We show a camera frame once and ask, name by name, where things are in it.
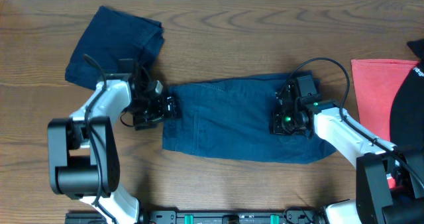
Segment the blue denim shorts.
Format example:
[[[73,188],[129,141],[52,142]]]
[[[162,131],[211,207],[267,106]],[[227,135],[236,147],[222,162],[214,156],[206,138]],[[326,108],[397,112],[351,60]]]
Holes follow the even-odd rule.
[[[273,135],[276,92],[287,74],[211,80],[170,87],[177,116],[165,121],[162,147],[207,158],[309,164],[335,148],[319,137]]]

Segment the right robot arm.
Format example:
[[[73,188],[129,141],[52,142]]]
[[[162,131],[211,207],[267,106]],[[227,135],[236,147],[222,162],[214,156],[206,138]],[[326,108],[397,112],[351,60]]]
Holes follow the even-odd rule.
[[[280,98],[271,132],[319,137],[356,170],[356,198],[326,205],[312,223],[423,222],[423,157],[370,132],[337,102]]]

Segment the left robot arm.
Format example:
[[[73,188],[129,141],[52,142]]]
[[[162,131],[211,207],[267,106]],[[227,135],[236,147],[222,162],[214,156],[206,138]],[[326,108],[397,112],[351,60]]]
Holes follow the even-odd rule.
[[[102,75],[77,111],[48,124],[50,187],[55,194],[89,204],[106,223],[149,223],[140,201],[120,183],[113,126],[124,113],[135,129],[176,116],[176,102],[158,80],[136,74]]]

